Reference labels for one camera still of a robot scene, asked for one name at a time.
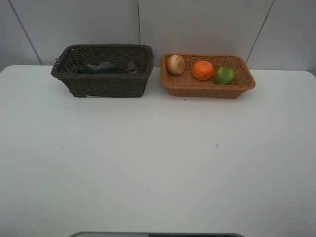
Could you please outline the translucent purple plastic cup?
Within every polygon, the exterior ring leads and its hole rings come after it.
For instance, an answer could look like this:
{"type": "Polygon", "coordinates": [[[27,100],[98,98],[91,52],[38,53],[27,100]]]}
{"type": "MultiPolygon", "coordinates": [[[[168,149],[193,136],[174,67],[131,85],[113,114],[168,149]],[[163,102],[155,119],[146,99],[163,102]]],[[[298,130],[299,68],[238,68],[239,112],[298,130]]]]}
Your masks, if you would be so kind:
{"type": "Polygon", "coordinates": [[[124,74],[137,74],[139,71],[138,62],[135,60],[127,60],[123,66],[124,74]]]}

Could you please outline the orange tangerine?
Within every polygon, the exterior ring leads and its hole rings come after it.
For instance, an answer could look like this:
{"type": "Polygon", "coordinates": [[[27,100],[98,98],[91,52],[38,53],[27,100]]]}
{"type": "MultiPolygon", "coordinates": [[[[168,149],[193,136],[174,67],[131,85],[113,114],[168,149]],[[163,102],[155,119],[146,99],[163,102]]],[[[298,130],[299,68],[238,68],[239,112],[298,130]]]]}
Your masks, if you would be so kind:
{"type": "Polygon", "coordinates": [[[207,81],[211,79],[214,73],[214,66],[209,61],[198,61],[194,64],[192,68],[192,74],[195,79],[199,81],[207,81]]]}

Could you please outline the dark green pump bottle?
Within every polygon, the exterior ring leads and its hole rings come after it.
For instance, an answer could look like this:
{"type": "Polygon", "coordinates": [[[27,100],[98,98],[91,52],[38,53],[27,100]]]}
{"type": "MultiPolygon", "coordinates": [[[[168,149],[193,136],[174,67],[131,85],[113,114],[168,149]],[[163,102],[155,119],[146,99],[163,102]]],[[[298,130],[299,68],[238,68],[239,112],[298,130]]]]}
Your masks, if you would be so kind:
{"type": "Polygon", "coordinates": [[[118,74],[119,72],[120,67],[111,62],[85,64],[78,70],[80,74],[118,74]]]}

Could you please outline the green papaya fruit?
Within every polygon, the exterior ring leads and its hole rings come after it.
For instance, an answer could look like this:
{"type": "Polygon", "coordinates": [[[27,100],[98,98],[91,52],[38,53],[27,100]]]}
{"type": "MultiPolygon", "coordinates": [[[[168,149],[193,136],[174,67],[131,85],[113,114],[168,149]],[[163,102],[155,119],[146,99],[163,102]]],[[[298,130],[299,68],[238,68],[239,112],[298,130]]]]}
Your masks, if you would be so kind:
{"type": "Polygon", "coordinates": [[[230,85],[236,78],[233,68],[221,66],[215,74],[215,82],[220,85],[230,85]]]}

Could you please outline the orange wicker basket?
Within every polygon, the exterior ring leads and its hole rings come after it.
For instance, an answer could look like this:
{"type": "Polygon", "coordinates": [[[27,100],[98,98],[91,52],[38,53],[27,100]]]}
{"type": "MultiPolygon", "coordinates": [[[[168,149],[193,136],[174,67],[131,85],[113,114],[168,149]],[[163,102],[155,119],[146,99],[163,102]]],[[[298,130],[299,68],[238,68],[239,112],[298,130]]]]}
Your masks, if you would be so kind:
{"type": "Polygon", "coordinates": [[[193,96],[212,98],[237,98],[242,93],[255,87],[255,80],[252,77],[245,62],[238,56],[218,55],[218,54],[189,54],[177,53],[185,62],[182,74],[172,75],[167,69],[167,60],[174,55],[165,54],[161,58],[160,79],[161,83],[173,96],[193,96]],[[235,79],[231,85],[220,85],[216,82],[216,74],[213,73],[211,79],[199,81],[194,78],[192,68],[200,60],[209,61],[213,64],[214,70],[221,66],[231,67],[235,72],[235,79]]]}

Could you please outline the dark brown wicker basket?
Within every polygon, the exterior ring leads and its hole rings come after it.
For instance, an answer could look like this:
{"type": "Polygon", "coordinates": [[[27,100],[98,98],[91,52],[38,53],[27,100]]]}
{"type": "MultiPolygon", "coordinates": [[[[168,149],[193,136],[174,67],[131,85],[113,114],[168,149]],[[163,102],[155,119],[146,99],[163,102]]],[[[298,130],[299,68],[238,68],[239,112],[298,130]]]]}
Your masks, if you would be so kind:
{"type": "Polygon", "coordinates": [[[75,44],[67,47],[56,60],[51,75],[75,97],[142,97],[154,67],[150,46],[138,44],[75,44]],[[137,74],[124,74],[125,61],[138,62],[137,74]],[[118,74],[80,74],[85,64],[111,62],[120,67],[118,74]]]}

